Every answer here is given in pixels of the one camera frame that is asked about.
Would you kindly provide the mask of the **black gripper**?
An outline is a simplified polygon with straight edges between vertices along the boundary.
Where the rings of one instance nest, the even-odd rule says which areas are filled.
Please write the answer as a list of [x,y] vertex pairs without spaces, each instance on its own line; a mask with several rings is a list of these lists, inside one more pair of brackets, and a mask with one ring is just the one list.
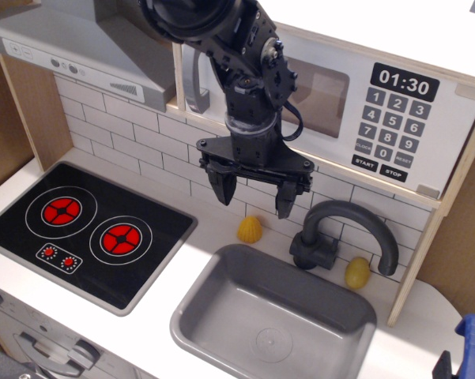
[[286,145],[278,125],[248,135],[233,131],[228,137],[202,138],[196,148],[202,154],[201,168],[223,205],[232,201],[238,177],[277,186],[279,219],[289,217],[297,193],[311,189],[314,164]]

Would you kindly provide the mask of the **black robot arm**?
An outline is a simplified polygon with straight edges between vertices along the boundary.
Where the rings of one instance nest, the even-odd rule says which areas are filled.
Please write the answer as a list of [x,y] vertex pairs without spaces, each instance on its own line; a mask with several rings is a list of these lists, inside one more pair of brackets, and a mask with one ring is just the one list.
[[309,191],[314,164],[287,146],[303,131],[281,132],[281,112],[297,119],[289,102],[297,74],[284,57],[276,26],[256,1],[142,1],[149,25],[165,39],[205,54],[226,101],[227,137],[201,139],[200,166],[220,203],[228,205],[238,178],[277,187],[275,208],[289,216]]

